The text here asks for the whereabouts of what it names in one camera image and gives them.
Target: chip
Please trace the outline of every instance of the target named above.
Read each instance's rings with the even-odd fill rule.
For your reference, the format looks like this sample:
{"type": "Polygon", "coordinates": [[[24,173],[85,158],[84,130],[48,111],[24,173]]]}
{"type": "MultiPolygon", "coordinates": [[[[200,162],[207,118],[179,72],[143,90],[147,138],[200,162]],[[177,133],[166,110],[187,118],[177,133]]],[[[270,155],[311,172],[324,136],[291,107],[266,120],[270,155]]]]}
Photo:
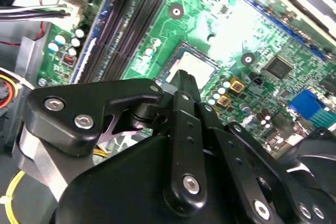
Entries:
{"type": "Polygon", "coordinates": [[[275,78],[282,80],[293,67],[279,57],[274,57],[266,65],[265,70],[275,78]]]}
{"type": "Polygon", "coordinates": [[[161,72],[159,79],[163,82],[170,82],[180,69],[193,75],[198,89],[201,90],[219,70],[219,65],[207,55],[183,42],[176,49],[172,60],[168,62],[161,72]]]}

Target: bolt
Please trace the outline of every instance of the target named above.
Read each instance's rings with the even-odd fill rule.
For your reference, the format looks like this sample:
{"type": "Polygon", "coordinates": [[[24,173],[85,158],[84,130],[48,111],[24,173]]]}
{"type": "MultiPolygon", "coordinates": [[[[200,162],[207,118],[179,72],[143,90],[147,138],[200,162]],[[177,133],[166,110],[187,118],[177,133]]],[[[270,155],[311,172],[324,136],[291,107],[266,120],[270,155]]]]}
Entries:
{"type": "Polygon", "coordinates": [[[313,205],[313,211],[314,213],[320,217],[321,219],[324,219],[324,214],[322,213],[322,211],[318,208],[318,206],[313,205]]]}
{"type": "Polygon", "coordinates": [[[190,175],[184,176],[183,186],[190,194],[198,194],[200,192],[198,181],[190,175]]]}
{"type": "Polygon", "coordinates": [[[37,84],[41,87],[45,87],[48,84],[48,82],[46,79],[41,78],[41,79],[38,79],[37,84]]]}
{"type": "Polygon", "coordinates": [[[183,97],[185,100],[189,100],[189,97],[187,97],[185,94],[183,94],[182,97],[183,97]]]}
{"type": "Polygon", "coordinates": [[[156,86],[150,86],[151,90],[155,91],[155,92],[158,92],[158,88],[156,86]]]}
{"type": "Polygon", "coordinates": [[[64,109],[64,103],[57,98],[49,98],[44,102],[44,106],[51,111],[60,111],[64,109]]]}
{"type": "Polygon", "coordinates": [[[304,216],[306,216],[308,219],[311,219],[311,213],[308,211],[305,205],[299,204],[299,209],[304,216]]]}
{"type": "Polygon", "coordinates": [[[242,128],[240,128],[238,125],[235,124],[234,128],[236,131],[242,132],[242,128]]]}
{"type": "Polygon", "coordinates": [[[212,108],[208,104],[204,105],[204,107],[207,111],[209,111],[209,112],[212,111],[212,108]]]}
{"type": "Polygon", "coordinates": [[[78,115],[75,117],[75,125],[81,129],[88,130],[93,127],[93,119],[89,115],[78,115]]]}
{"type": "Polygon", "coordinates": [[[255,200],[254,203],[254,209],[257,211],[257,213],[265,220],[269,220],[271,217],[268,208],[265,206],[264,203],[262,203],[259,200],[255,200]]]}

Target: motherboard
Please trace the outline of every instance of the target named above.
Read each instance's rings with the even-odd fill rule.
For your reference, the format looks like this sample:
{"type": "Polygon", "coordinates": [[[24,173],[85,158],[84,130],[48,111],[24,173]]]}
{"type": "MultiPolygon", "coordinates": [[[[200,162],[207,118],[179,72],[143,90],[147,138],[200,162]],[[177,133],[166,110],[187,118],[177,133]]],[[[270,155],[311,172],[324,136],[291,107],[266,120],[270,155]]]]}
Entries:
{"type": "Polygon", "coordinates": [[[94,0],[83,15],[52,26],[40,86],[183,69],[270,152],[336,123],[336,41],[288,0],[94,0]]]}

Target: black ram slot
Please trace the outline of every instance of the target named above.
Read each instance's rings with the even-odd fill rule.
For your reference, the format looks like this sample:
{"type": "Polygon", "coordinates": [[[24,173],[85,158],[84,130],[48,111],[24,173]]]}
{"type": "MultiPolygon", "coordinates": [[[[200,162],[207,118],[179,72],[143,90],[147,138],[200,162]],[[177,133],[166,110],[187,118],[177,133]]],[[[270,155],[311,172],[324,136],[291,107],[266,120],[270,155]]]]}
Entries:
{"type": "Polygon", "coordinates": [[[103,81],[119,80],[164,0],[141,0],[126,31],[112,55],[103,81]]]}
{"type": "Polygon", "coordinates": [[[106,57],[106,47],[119,30],[131,4],[132,0],[115,0],[115,7],[97,39],[96,45],[91,52],[92,57],[89,57],[79,82],[83,83],[93,80],[106,57]]]}

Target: white connector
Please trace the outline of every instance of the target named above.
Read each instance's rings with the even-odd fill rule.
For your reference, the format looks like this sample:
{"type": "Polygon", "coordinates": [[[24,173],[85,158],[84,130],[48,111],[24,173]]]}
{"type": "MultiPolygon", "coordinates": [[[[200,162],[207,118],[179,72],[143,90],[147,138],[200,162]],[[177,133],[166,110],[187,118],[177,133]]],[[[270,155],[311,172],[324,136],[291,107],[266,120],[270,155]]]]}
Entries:
{"type": "Polygon", "coordinates": [[[83,0],[59,0],[58,4],[65,5],[68,9],[67,12],[70,13],[70,16],[62,19],[55,19],[52,23],[62,30],[71,31],[73,27],[78,26],[83,20],[83,10],[85,9],[87,3],[83,0]]]}

